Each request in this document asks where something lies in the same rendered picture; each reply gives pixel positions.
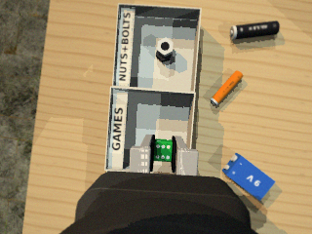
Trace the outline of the orange aaa battery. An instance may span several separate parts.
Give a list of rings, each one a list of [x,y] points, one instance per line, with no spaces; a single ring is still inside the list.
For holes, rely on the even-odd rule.
[[[235,71],[231,77],[220,87],[220,89],[210,99],[212,104],[218,105],[223,98],[235,87],[242,79],[243,74],[240,71]]]

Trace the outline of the black aa battery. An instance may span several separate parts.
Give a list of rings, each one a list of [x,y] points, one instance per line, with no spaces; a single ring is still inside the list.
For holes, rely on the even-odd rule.
[[[277,20],[234,25],[230,28],[231,40],[276,35],[280,24]]]

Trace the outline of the blue 9v battery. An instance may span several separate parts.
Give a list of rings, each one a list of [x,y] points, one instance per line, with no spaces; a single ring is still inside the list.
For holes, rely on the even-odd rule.
[[[259,201],[276,182],[238,153],[231,157],[222,171]]]

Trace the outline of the green die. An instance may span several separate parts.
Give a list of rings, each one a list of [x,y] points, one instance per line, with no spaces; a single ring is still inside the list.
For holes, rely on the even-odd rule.
[[[154,161],[172,162],[173,142],[171,139],[155,138]]]

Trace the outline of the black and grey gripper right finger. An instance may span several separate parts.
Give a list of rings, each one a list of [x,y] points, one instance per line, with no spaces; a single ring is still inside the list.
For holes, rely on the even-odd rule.
[[[172,173],[196,176],[199,152],[196,149],[188,149],[181,136],[172,136],[172,142]]]

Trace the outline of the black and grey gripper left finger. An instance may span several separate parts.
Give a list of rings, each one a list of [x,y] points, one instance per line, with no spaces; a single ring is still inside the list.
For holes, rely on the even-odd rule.
[[[155,135],[146,135],[140,146],[130,149],[130,172],[153,172]]]

